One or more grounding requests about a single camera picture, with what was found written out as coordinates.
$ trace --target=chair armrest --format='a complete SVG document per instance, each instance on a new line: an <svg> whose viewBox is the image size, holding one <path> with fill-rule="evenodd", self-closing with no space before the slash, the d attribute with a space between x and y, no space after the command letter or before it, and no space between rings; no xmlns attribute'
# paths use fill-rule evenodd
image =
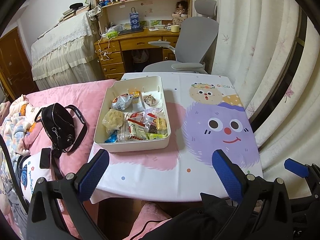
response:
<svg viewBox="0 0 320 240"><path fill-rule="evenodd" d="M173 53L175 53L175 48L170 46L170 42L168 41L149 41L148 44L152 46L164 47L167 49L171 49Z"/></svg>
<svg viewBox="0 0 320 240"><path fill-rule="evenodd" d="M180 71L195 71L201 74L207 74L207 72L204 71L204 65L201 63L176 63L172 64L171 67Z"/></svg>

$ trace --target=black bag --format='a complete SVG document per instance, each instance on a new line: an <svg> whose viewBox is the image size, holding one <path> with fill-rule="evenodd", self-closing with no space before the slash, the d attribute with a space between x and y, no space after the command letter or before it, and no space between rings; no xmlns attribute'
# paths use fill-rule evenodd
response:
<svg viewBox="0 0 320 240"><path fill-rule="evenodd" d="M71 109L72 111L74 111L76 113L76 116L83 124L83 127L77 139L73 118L67 109ZM57 179L62 179L63 176L58 169L54 158L60 158L62 152L73 152L80 146L88 130L84 118L76 106L69 105L63 107L59 103L55 103L48 107L41 108L35 117L35 122L42 123L45 132L52 141L52 165ZM70 147L71 145L73 146L69 151L67 151L66 148Z"/></svg>

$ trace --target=black phone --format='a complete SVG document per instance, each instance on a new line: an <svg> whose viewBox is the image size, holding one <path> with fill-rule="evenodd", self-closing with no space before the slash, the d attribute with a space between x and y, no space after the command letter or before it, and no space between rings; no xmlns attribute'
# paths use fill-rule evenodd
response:
<svg viewBox="0 0 320 240"><path fill-rule="evenodd" d="M41 150L41 156L40 156L40 168L49 169L50 163L51 163L51 149L43 148Z"/></svg>

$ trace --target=storage box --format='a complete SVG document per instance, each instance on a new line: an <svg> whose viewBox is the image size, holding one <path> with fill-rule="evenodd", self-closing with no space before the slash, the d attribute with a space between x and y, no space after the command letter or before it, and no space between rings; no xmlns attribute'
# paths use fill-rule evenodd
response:
<svg viewBox="0 0 320 240"><path fill-rule="evenodd" d="M143 140L143 141L129 141L129 142L114 142L114 143L105 143L107 138L106 127L102 124L102 120L106 113L109 111L112 101L114 98L119 95L126 94L132 91L143 92L160 92L162 108L164 111L164 117L167 122L168 136L161 139L153 140ZM130 105L123 112L132 112L132 105ZM129 151L143 151L143 150L153 150L153 149L162 149L167 147L169 144L169 138L171 135L171 128L167 113L167 107L164 100L164 92L162 87L161 77L159 76L150 76L142 78L127 79L114 82L113 86L108 88L104 96L102 107L100 110L98 123L96 126L96 131L94 133L94 142L106 149L108 152L129 152Z"/></svg>

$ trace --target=office chair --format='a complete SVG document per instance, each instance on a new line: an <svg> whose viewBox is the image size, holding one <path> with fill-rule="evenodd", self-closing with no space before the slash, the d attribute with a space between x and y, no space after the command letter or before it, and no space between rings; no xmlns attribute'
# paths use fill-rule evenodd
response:
<svg viewBox="0 0 320 240"><path fill-rule="evenodd" d="M207 74L202 62L204 55L217 37L219 24L212 18L215 15L215 0L196 0L195 9L203 17L191 17L182 23L176 48L168 41L150 41L149 44L171 49L176 61L166 60L153 63L143 72L189 72Z"/></svg>

